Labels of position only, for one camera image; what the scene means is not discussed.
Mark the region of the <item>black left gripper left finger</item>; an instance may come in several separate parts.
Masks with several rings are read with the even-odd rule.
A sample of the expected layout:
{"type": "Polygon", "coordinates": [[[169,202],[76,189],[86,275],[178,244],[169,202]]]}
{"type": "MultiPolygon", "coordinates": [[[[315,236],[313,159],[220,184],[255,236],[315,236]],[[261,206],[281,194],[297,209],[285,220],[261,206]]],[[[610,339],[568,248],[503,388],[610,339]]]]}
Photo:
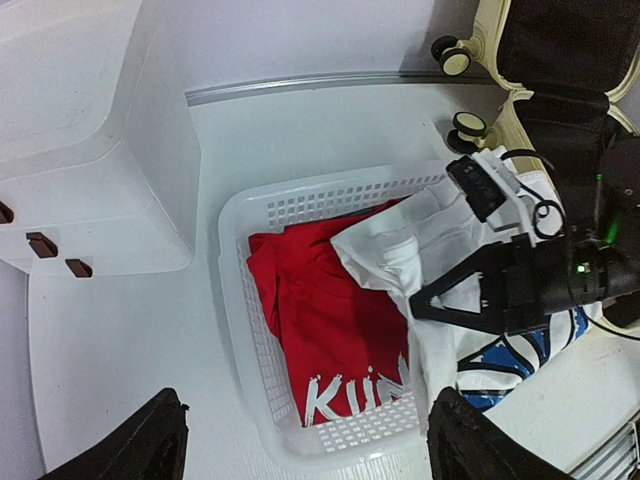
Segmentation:
{"type": "Polygon", "coordinates": [[[163,479],[184,476],[189,406],[164,388],[102,441],[46,479],[163,479]]]}

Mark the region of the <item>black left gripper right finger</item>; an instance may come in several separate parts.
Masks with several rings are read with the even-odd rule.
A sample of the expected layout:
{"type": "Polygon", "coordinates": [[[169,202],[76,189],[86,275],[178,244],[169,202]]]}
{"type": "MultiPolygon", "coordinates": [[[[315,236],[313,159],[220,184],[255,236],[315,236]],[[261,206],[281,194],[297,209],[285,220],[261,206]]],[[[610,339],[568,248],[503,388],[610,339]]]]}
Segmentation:
{"type": "Polygon", "coordinates": [[[434,479],[571,477],[514,441],[451,387],[439,393],[428,422],[427,444],[434,479]]]}

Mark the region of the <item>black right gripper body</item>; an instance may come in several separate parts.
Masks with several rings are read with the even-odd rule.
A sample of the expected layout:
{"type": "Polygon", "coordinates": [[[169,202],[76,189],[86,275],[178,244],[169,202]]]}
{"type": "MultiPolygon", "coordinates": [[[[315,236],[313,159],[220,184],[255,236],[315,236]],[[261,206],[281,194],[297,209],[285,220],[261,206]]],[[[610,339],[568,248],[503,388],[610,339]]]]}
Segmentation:
{"type": "Polygon", "coordinates": [[[592,245],[514,240],[486,245],[479,254],[479,325],[491,333],[540,330],[552,314],[600,300],[600,251],[592,245]]]}

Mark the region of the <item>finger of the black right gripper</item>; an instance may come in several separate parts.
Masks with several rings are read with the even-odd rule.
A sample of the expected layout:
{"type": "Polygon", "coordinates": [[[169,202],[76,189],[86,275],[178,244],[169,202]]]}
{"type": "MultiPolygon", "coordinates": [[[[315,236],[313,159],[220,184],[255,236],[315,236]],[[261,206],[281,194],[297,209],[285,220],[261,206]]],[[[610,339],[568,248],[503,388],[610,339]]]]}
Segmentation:
{"type": "Polygon", "coordinates": [[[505,245],[488,244],[410,297],[416,320],[492,335],[505,332],[505,245]]]}

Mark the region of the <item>red printed t-shirt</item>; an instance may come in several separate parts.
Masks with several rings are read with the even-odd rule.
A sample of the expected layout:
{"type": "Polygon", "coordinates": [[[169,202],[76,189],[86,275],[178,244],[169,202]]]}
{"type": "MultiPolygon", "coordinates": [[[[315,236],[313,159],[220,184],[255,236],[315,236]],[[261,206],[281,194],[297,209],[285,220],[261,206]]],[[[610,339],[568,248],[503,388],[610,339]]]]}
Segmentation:
{"type": "Polygon", "coordinates": [[[389,206],[248,239],[248,269],[305,427],[358,415],[411,391],[405,318],[386,293],[360,287],[331,245],[335,235],[389,206]]]}

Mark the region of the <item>pale yellow hard-shell suitcase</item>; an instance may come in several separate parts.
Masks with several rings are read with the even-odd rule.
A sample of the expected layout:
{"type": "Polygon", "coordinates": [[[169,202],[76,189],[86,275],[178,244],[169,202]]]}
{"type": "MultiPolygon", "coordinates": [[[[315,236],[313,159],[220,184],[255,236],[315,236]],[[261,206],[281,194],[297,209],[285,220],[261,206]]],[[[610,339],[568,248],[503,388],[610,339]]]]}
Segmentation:
{"type": "Polygon", "coordinates": [[[457,152],[503,145],[595,161],[639,133],[618,107],[639,77],[636,1],[482,1],[471,37],[441,36],[431,55],[449,77],[482,66],[508,94],[492,125],[454,115],[446,142],[457,152]]]}

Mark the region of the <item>white perforated plastic basket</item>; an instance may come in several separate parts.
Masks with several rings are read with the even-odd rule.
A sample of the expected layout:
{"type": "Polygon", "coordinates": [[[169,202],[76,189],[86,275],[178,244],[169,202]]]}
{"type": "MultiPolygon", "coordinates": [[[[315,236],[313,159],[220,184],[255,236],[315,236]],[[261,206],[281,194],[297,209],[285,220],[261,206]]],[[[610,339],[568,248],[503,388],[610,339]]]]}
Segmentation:
{"type": "Polygon", "coordinates": [[[281,467],[350,467],[420,439],[406,328],[339,265],[332,234],[425,188],[438,161],[246,189],[223,207],[218,271],[244,400],[281,467]]]}

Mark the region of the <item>white three-drawer storage cabinet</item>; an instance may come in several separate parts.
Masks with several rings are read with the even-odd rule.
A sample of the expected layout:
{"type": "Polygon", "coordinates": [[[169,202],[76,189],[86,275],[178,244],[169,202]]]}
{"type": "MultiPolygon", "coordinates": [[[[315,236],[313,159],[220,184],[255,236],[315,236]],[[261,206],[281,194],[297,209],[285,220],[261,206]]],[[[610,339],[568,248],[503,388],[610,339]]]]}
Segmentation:
{"type": "Polygon", "coordinates": [[[164,1],[1,6],[1,258],[30,275],[186,268],[201,151],[164,1]]]}

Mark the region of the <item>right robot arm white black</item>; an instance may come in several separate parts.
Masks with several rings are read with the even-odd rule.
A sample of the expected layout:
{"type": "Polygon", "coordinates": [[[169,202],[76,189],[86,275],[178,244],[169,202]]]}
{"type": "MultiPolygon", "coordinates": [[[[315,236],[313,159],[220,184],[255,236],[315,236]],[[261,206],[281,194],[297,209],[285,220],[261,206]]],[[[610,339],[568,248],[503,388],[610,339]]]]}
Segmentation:
{"type": "Polygon", "coordinates": [[[531,149],[485,149],[447,168],[476,217],[513,206],[519,234],[484,245],[409,300],[417,320],[507,336],[548,327],[552,314],[639,290],[639,139],[607,148],[596,170],[593,219],[579,230],[556,200],[528,206],[505,167],[531,149]]]}

